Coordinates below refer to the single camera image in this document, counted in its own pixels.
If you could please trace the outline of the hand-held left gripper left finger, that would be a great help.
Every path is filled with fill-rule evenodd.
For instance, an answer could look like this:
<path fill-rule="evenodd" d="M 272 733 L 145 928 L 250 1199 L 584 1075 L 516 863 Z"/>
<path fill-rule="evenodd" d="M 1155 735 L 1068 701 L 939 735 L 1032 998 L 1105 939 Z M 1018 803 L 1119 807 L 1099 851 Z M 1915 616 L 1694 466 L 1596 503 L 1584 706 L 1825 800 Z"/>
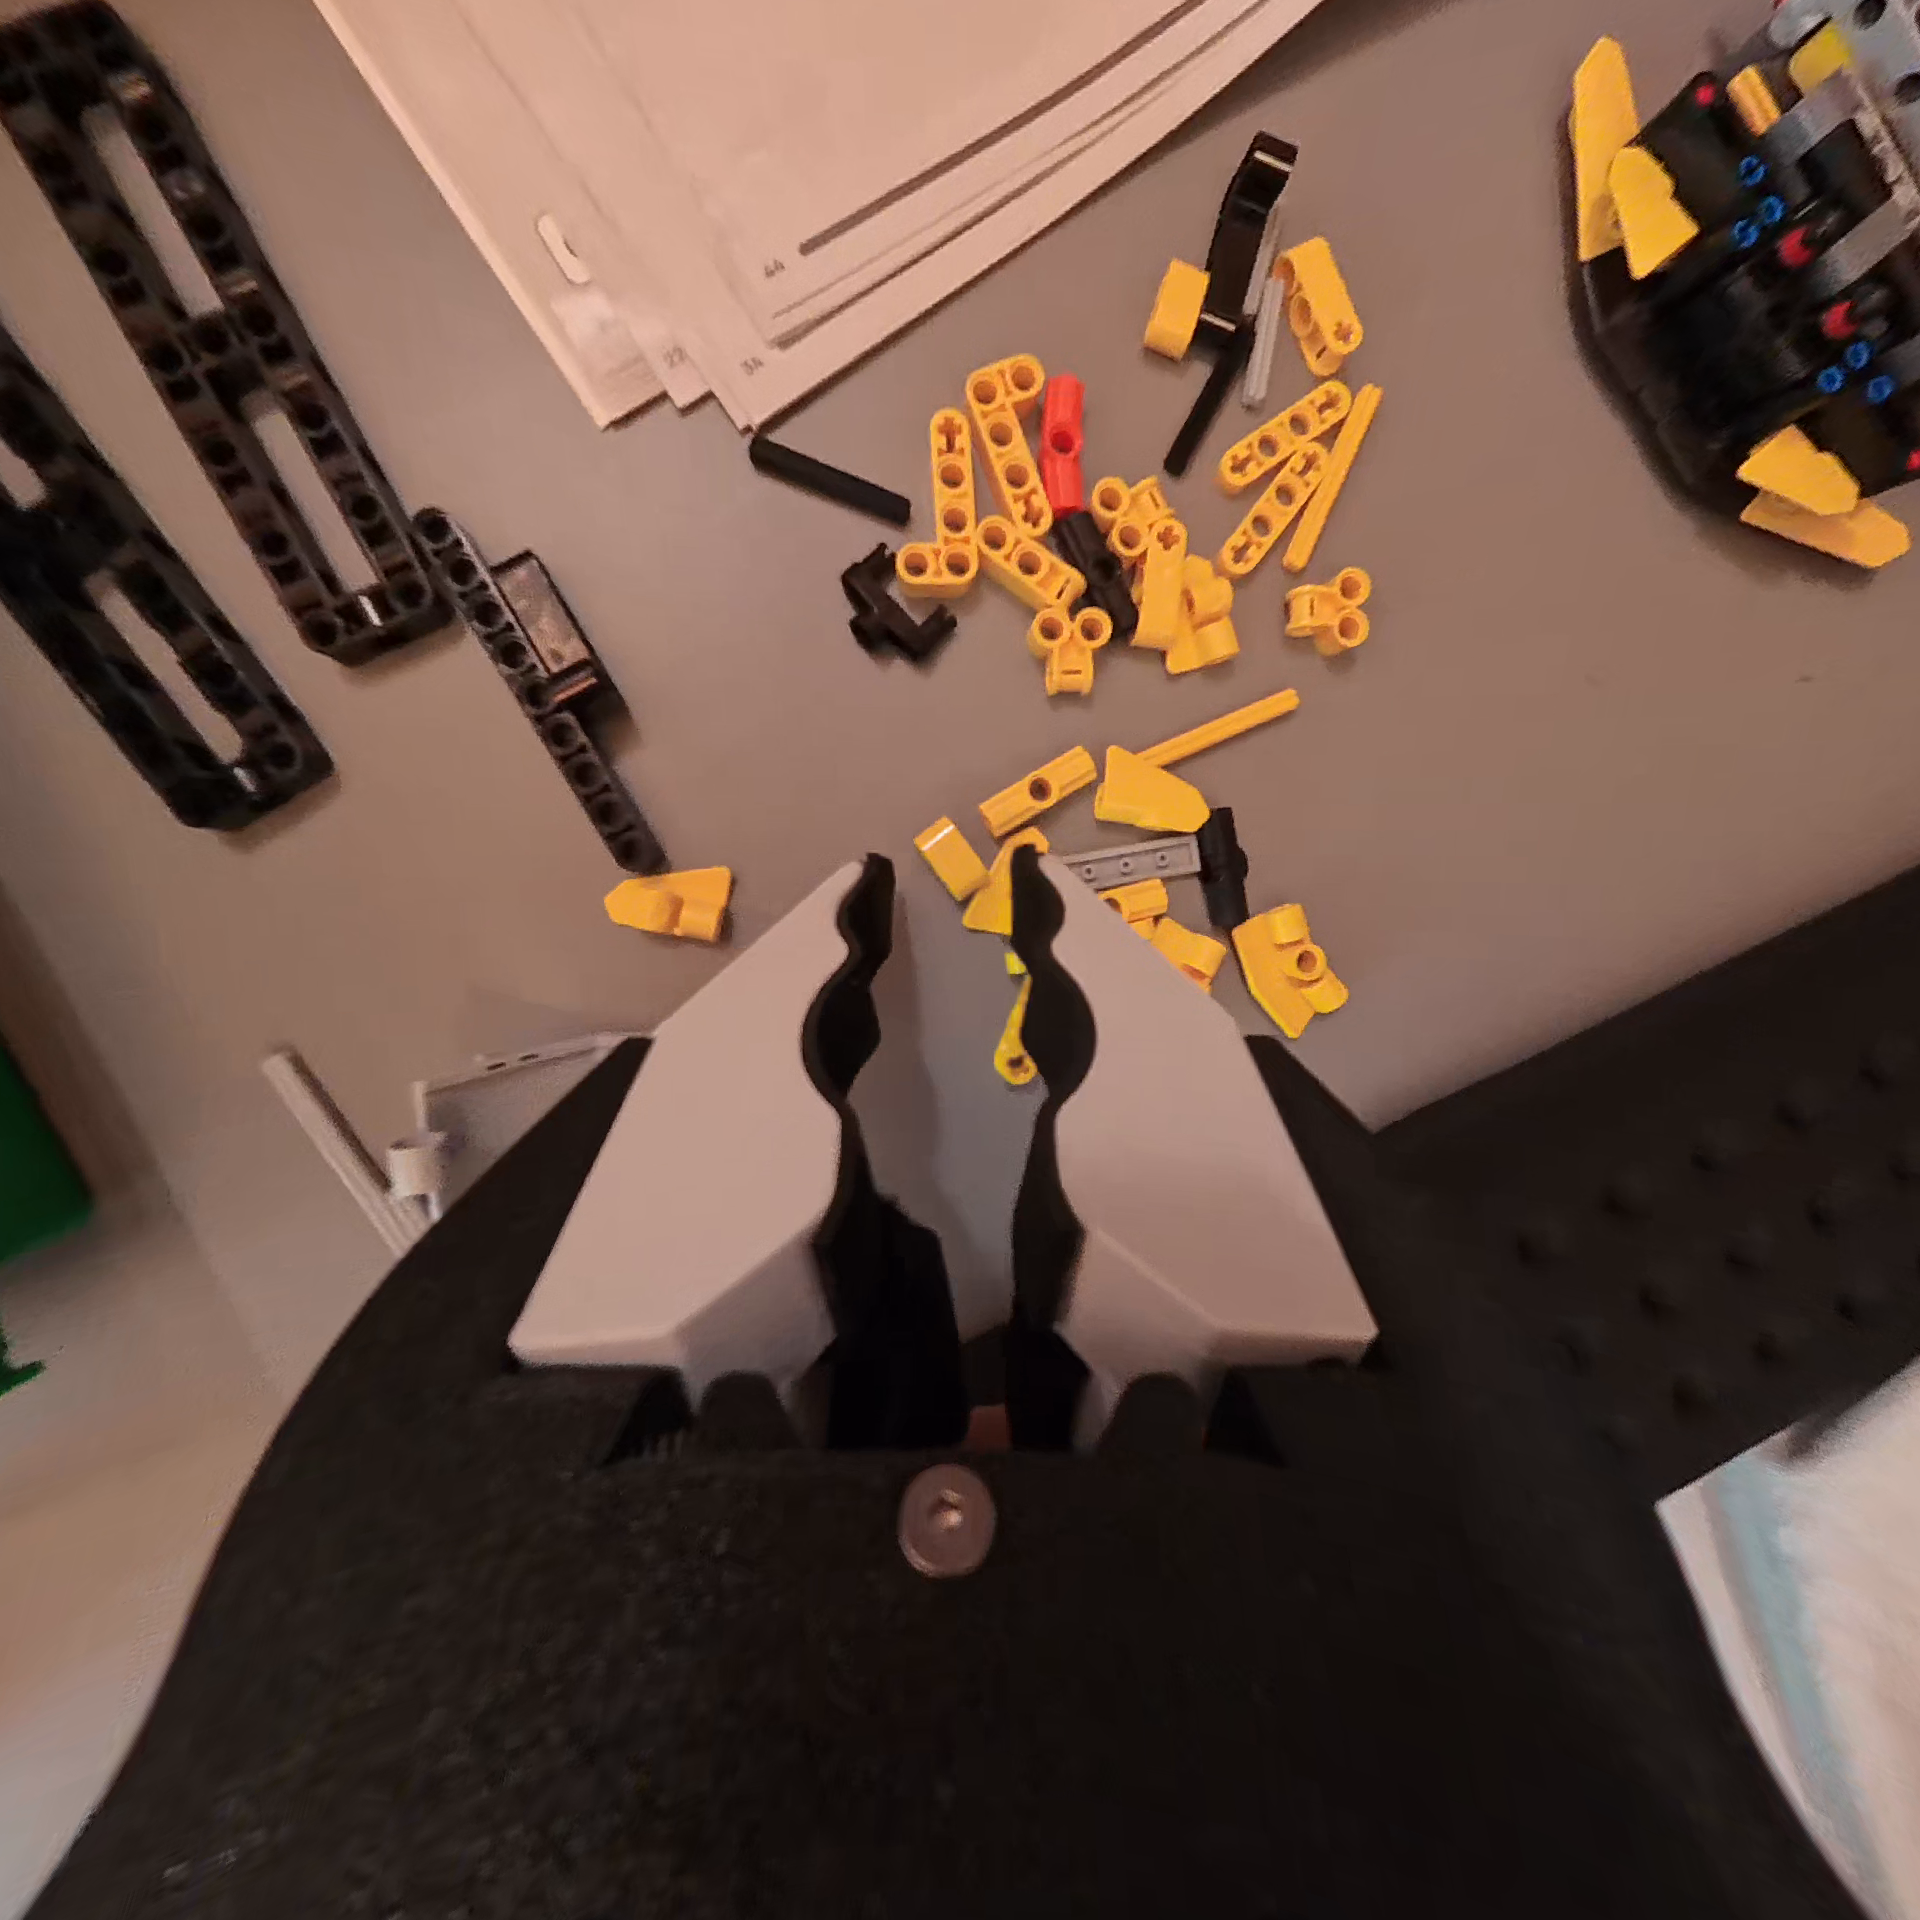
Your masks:
<path fill-rule="evenodd" d="M 658 1023 L 509 1334 L 524 1370 L 643 1364 L 780 1394 L 833 1341 L 817 1239 L 865 1164 L 894 870 L 833 870 Z"/>

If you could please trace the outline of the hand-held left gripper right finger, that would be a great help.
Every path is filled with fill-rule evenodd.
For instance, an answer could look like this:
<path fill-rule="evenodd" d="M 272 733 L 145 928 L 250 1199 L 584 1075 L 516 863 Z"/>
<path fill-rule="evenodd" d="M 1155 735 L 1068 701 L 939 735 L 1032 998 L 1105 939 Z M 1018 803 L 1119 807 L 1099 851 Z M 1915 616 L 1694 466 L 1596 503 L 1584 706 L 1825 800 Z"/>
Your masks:
<path fill-rule="evenodd" d="M 1358 1362 L 1376 1321 L 1247 1038 L 1049 853 L 1010 863 L 1044 1082 L 1010 1221 L 1015 1449 L 1093 1449 L 1144 1378 Z"/>

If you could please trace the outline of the black lego frame piece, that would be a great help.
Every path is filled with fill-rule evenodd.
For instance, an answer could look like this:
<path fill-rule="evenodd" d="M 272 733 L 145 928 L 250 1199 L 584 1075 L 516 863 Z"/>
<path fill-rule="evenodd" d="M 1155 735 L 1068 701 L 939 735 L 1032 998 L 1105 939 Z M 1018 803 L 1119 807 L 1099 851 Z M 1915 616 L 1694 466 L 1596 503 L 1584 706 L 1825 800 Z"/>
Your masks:
<path fill-rule="evenodd" d="M 111 4 L 3 28 L 4 136 L 300 641 L 443 622 L 406 511 L 174 76 Z"/>
<path fill-rule="evenodd" d="M 3 442 L 40 484 L 3 511 L 3 600 L 185 828 L 242 830 L 333 778 L 326 752 L 59 393 L 3 332 Z M 234 730 L 222 757 L 108 617 L 111 589 Z"/>

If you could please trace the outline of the green plastic bin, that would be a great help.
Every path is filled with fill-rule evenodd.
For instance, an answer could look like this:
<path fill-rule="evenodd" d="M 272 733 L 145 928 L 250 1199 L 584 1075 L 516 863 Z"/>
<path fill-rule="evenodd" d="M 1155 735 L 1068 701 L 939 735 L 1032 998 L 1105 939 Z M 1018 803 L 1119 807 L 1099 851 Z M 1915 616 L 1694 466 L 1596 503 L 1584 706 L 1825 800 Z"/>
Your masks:
<path fill-rule="evenodd" d="M 95 1193 L 41 1096 L 3 1043 L 3 1269 L 95 1217 Z"/>

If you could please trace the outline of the black dimpled cloth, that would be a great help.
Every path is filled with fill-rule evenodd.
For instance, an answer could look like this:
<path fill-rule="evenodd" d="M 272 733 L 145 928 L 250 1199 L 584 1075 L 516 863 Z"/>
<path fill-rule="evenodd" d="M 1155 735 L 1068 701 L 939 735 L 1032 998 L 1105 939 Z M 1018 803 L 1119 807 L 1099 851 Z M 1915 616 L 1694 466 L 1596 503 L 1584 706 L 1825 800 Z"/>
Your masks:
<path fill-rule="evenodd" d="M 1382 1127 L 1660 1502 L 1918 1354 L 1918 875 Z"/>

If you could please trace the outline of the partly built lego chassis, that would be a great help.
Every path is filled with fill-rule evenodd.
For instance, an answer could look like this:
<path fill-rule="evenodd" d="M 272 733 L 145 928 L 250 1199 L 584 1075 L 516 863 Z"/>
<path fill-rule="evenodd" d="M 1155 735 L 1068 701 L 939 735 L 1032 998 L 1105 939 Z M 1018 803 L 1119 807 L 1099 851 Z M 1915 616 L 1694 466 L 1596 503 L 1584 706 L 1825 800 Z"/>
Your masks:
<path fill-rule="evenodd" d="M 1616 393 L 1683 490 L 1832 563 L 1910 551 L 1915 4 L 1773 4 L 1642 114 L 1616 38 L 1572 71 L 1572 260 Z"/>

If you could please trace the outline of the black long lego beam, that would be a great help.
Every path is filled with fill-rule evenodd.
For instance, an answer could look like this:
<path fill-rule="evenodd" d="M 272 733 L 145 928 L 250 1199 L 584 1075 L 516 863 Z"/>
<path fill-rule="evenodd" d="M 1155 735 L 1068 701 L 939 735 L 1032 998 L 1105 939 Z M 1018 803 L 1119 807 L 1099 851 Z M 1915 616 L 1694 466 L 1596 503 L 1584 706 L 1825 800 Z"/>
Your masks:
<path fill-rule="evenodd" d="M 626 704 L 540 557 L 521 551 L 488 563 L 466 530 L 435 507 L 414 516 L 414 534 L 435 585 L 490 660 L 608 856 L 631 877 L 661 875 L 668 856 L 603 741 L 626 718 Z"/>

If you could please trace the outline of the pale grey lego parts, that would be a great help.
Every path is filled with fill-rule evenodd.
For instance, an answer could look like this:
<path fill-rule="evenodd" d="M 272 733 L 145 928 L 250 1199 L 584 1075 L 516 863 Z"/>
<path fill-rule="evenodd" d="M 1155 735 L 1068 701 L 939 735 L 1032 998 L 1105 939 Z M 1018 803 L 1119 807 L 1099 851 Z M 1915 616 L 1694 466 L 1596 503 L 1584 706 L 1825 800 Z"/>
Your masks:
<path fill-rule="evenodd" d="M 412 1132 L 379 1151 L 363 1146 L 295 1050 L 267 1055 L 261 1073 L 381 1244 L 402 1255 L 624 1042 L 598 1031 L 417 1080 Z"/>

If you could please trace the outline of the lego instruction booklet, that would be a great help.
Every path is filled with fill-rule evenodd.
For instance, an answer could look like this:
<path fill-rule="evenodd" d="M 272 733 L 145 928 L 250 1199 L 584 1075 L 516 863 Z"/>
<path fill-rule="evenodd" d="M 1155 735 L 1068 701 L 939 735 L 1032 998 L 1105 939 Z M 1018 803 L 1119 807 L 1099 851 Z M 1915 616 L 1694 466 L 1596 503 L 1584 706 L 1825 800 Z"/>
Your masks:
<path fill-rule="evenodd" d="M 321 3 L 593 424 L 769 424 L 1311 3 Z"/>

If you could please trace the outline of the pile of yellow Lego pieces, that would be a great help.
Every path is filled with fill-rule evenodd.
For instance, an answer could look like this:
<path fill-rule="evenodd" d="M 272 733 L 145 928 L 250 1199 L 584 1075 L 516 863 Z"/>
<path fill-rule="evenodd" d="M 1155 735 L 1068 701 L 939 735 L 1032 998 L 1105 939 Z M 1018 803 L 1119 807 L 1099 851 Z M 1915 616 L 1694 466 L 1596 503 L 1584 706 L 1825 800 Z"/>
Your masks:
<path fill-rule="evenodd" d="M 1157 655 L 1172 677 L 1237 658 L 1236 585 L 1282 538 L 1283 570 L 1308 563 L 1381 405 L 1376 387 L 1352 393 L 1337 380 L 1362 328 L 1327 243 L 1274 245 L 1274 215 L 1295 164 L 1291 142 L 1259 132 L 1229 181 L 1206 263 L 1175 260 L 1160 277 L 1144 349 L 1170 360 L 1202 349 L 1212 360 L 1160 472 L 1086 484 L 1085 387 L 1071 374 L 1048 378 L 1032 353 L 974 371 L 964 403 L 931 413 L 929 538 L 876 543 L 839 575 L 850 636 L 867 655 L 935 660 L 955 634 L 955 603 L 990 580 L 1030 614 L 1025 647 L 1052 701 L 1086 699 L 1100 653 L 1118 642 Z M 1320 380 L 1221 456 L 1221 489 L 1230 498 L 1247 492 L 1248 505 L 1219 552 L 1208 555 L 1193 548 L 1164 484 L 1188 467 L 1236 380 L 1268 367 L 1278 323 Z M 1185 838 L 1208 920 L 1229 932 L 1225 944 L 1167 917 L 1160 868 L 1142 851 L 1105 851 L 1108 866 L 1086 882 L 1197 988 L 1212 989 L 1230 952 L 1268 1020 L 1299 1038 L 1314 1020 L 1340 1011 L 1349 989 L 1299 904 L 1248 907 L 1247 861 L 1229 809 L 1172 773 L 1175 764 L 1297 706 L 1297 692 L 1283 689 L 1157 747 L 1111 747 L 1103 762 L 1073 747 L 981 803 L 981 823 L 997 847 L 992 861 L 952 819 L 929 823 L 916 850 L 963 907 L 966 928 L 1007 937 L 1010 858 L 1019 847 L 1045 851 L 1039 821 L 1068 799 L 1089 792 L 1103 823 Z"/>

